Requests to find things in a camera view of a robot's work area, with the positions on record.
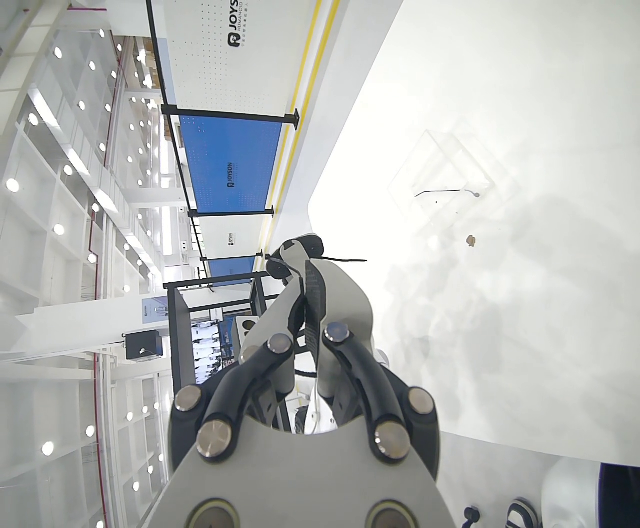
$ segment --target sign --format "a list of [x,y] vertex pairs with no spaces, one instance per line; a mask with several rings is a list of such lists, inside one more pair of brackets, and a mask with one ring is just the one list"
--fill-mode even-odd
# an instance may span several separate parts
[[142,323],[162,323],[169,320],[169,304],[167,297],[151,297],[142,299]]
[[263,115],[288,112],[315,3],[166,0],[178,106]]

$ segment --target perforated panel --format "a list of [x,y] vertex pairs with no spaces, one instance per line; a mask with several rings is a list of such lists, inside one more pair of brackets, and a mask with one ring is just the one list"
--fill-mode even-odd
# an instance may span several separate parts
[[311,0],[167,1],[167,41],[178,105],[286,113],[313,6]]
[[280,123],[180,117],[200,212],[264,210]]

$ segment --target shoe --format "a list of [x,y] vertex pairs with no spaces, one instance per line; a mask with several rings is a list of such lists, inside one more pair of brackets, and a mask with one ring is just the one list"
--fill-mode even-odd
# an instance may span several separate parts
[[526,500],[514,500],[507,510],[506,528],[538,528],[538,516]]

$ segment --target round ceiling light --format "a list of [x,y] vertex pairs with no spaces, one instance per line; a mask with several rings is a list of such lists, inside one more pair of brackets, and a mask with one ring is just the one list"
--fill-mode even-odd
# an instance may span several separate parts
[[42,446],[42,454],[44,456],[51,456],[53,453],[53,442],[45,442]]
[[18,180],[9,178],[6,181],[6,188],[9,189],[12,193],[17,193],[20,190],[20,184],[18,183]]

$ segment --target blue banner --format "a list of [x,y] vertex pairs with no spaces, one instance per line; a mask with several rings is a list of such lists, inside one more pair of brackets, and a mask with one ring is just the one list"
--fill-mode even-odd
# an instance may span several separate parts
[[[233,259],[217,259],[209,260],[209,272],[212,277],[221,277],[225,275],[238,275],[240,273],[251,273],[255,264],[255,257],[236,257]],[[220,282],[213,285],[214,288],[219,286],[229,286],[231,284],[247,284],[251,279],[234,280],[229,282]]]
[[180,116],[198,212],[265,208],[281,123]]

